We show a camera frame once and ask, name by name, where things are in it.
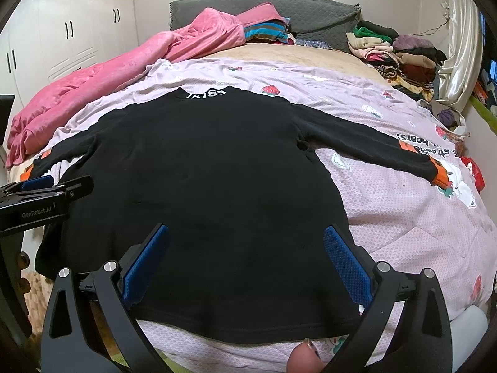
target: pink pillow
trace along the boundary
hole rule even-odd
[[[238,14],[237,18],[242,23],[244,28],[273,19],[277,19],[283,21],[285,24],[288,24],[288,20],[279,15],[276,8],[274,8],[274,5],[269,1]]]

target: green fabric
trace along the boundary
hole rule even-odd
[[[473,95],[469,101],[474,106],[481,118],[489,124],[490,129],[497,135],[497,118],[489,111],[483,103],[476,99]]]
[[[380,38],[383,42],[392,43],[392,38],[385,36],[385,35],[376,34],[373,31],[370,31],[369,29],[367,29],[366,27],[361,27],[361,28],[355,27],[354,28],[354,35],[356,38],[370,36],[373,38]]]
[[[161,355],[164,362],[167,363],[167,365],[170,367],[170,369],[174,373],[192,373],[190,370],[185,369],[183,366],[180,366],[177,363],[173,362],[171,359],[169,359],[166,355],[164,355],[158,349],[156,349],[156,351],[158,352],[159,355]],[[114,355],[111,359],[117,363],[120,363],[121,365],[125,365],[125,366],[129,367],[128,364],[126,363],[126,361],[124,360],[123,355],[121,355],[121,354]]]

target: pink bed sheet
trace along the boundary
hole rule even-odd
[[[56,128],[86,104],[125,88],[159,58],[177,63],[244,43],[243,25],[235,16],[206,8],[184,28],[160,32],[128,53],[52,82],[14,116],[7,169],[43,149]]]

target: white satin curtain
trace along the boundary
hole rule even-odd
[[[438,101],[459,112],[475,87],[483,55],[480,12],[473,0],[448,0],[449,56],[438,71]]]

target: brown folded garment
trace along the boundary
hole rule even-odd
[[[423,83],[433,82],[436,75],[434,68],[425,68],[414,64],[401,64],[401,70],[407,77]]]
[[[410,53],[395,53],[399,58],[400,64],[414,64],[415,66],[421,66],[425,68],[435,68],[436,63],[433,60],[430,60],[426,56],[422,54],[410,54]]]

